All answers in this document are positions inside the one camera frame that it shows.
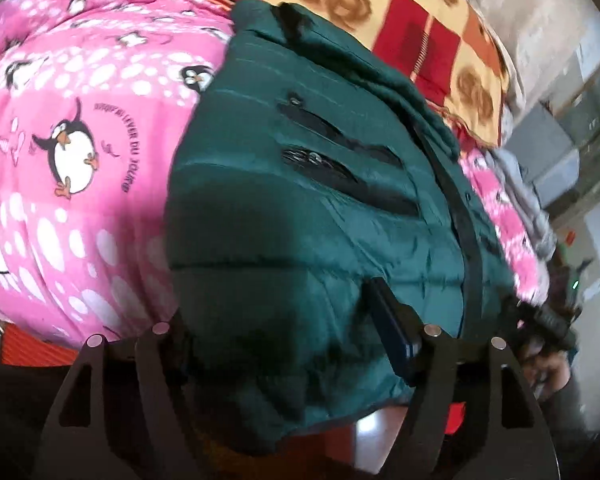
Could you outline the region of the person's right hand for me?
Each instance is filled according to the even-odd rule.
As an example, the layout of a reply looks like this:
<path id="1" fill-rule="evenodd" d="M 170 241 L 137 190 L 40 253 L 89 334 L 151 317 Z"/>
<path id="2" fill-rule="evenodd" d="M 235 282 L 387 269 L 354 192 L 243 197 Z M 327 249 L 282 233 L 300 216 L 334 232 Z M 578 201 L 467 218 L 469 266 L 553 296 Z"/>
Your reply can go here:
<path id="1" fill-rule="evenodd" d="M 519 357 L 524 378 L 536 400 L 547 400 L 565 388 L 570 381 L 571 370 L 567 352 L 545 349 L 541 339 L 530 339 L 522 346 Z"/>

